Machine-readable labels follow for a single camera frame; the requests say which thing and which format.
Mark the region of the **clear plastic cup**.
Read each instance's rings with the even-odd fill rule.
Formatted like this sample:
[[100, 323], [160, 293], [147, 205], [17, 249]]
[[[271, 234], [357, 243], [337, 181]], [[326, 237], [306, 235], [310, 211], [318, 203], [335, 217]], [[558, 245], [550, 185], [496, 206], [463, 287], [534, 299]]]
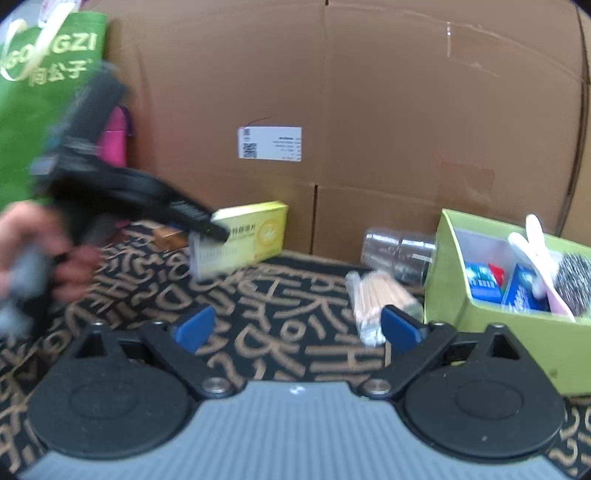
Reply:
[[370, 228], [363, 235], [361, 262], [409, 286], [423, 286], [436, 252], [434, 235]]

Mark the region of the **yellow white medicine box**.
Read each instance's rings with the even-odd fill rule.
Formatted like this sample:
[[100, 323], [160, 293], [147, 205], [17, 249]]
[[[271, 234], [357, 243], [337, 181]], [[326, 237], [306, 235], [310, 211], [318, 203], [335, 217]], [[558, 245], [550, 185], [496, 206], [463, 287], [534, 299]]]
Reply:
[[197, 281], [230, 274], [283, 251], [288, 206], [280, 201], [217, 210], [214, 224], [229, 232], [223, 244], [202, 235], [189, 238], [189, 272]]

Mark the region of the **green paper bag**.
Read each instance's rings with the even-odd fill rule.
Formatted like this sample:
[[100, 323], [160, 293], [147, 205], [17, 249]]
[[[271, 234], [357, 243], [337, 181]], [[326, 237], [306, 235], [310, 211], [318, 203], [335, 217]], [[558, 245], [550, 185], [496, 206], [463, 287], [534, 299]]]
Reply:
[[59, 3], [42, 26], [18, 18], [1, 44], [1, 205], [29, 197], [29, 167], [101, 66], [107, 16]]

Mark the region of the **blue item in box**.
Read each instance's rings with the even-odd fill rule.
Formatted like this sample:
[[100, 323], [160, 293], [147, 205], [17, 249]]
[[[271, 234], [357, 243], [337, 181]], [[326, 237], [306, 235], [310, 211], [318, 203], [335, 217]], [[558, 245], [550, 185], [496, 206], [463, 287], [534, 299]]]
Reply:
[[468, 262], [465, 264], [466, 278], [472, 298], [494, 304], [501, 304], [503, 292], [493, 271], [487, 264]]

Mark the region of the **pink thermos bottle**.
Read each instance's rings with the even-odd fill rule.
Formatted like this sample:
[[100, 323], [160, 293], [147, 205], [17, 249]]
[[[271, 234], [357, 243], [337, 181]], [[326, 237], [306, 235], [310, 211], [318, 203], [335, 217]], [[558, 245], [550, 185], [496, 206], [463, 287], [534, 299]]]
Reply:
[[115, 167], [127, 166], [127, 140], [133, 135], [129, 110], [117, 106], [107, 122], [99, 142], [99, 157]]

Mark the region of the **white shipping label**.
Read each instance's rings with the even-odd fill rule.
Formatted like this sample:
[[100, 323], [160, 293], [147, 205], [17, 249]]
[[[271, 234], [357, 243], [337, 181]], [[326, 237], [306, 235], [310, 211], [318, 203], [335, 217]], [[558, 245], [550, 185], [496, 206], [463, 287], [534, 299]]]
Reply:
[[301, 162], [303, 129], [293, 126], [245, 126], [238, 129], [238, 157]]

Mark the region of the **black patterned letter mat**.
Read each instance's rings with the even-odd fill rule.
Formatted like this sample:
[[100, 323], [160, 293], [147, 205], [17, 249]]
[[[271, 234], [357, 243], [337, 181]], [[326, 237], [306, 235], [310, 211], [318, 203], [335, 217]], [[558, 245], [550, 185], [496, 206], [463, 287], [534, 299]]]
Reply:
[[[346, 293], [349, 266], [286, 253], [205, 283], [194, 281], [184, 251], [160, 252], [153, 228], [138, 224], [110, 246], [85, 299], [68, 306], [36, 342], [1, 345], [1, 460], [18, 472], [42, 453], [27, 400], [50, 364], [93, 320], [133, 329], [175, 320], [198, 305], [214, 307], [211, 340], [199, 354], [236, 386], [250, 379], [359, 383], [392, 360], [387, 347], [363, 346]], [[568, 397], [551, 459], [566, 473], [590, 475], [590, 397]]]

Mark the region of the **lime green open box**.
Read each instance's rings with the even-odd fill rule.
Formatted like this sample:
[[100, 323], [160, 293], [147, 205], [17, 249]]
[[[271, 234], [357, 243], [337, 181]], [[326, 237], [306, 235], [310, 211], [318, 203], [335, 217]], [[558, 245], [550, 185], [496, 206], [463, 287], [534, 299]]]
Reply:
[[482, 332], [505, 324], [566, 397], [590, 393], [590, 320], [575, 323], [547, 312], [522, 314], [472, 297], [465, 264], [492, 263], [510, 276], [520, 259], [508, 243], [522, 226], [444, 209], [436, 250], [425, 284], [425, 319], [445, 321], [459, 331]]

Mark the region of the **red item in box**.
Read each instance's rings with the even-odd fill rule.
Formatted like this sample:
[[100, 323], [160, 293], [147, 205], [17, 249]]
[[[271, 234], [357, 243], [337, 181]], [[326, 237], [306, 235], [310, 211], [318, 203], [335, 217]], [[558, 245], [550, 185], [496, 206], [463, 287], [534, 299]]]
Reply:
[[505, 283], [505, 270], [497, 265], [488, 264], [488, 267], [496, 281], [496, 283], [498, 284], [498, 286], [500, 288], [503, 287], [504, 283]]

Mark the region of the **large cardboard box wall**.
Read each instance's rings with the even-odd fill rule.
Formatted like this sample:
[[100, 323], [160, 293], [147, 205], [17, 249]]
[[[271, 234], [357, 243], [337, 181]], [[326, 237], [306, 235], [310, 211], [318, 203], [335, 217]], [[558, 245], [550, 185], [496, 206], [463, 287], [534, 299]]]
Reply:
[[[571, 1], [91, 1], [131, 90], [134, 163], [221, 208], [280, 200], [288, 249], [355, 262], [449, 208], [561, 234], [589, 143]], [[301, 162], [238, 129], [303, 129]]]

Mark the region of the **bag of cotton swabs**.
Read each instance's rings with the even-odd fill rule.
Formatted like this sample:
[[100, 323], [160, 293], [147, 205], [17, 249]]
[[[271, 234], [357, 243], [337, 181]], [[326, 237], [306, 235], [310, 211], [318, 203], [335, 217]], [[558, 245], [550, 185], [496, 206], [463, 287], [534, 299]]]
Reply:
[[381, 328], [384, 307], [395, 306], [415, 319], [423, 320], [423, 306], [402, 284], [383, 271], [370, 271], [360, 275], [356, 271], [346, 274], [346, 291], [353, 309], [360, 341], [376, 347], [386, 342]]

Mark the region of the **small copper brown box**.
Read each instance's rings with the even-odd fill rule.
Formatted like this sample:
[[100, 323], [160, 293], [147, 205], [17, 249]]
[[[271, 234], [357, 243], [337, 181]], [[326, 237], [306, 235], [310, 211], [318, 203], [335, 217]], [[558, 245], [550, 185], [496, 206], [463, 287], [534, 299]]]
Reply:
[[153, 231], [153, 244], [163, 252], [171, 252], [188, 246], [188, 235], [178, 229], [160, 226]]

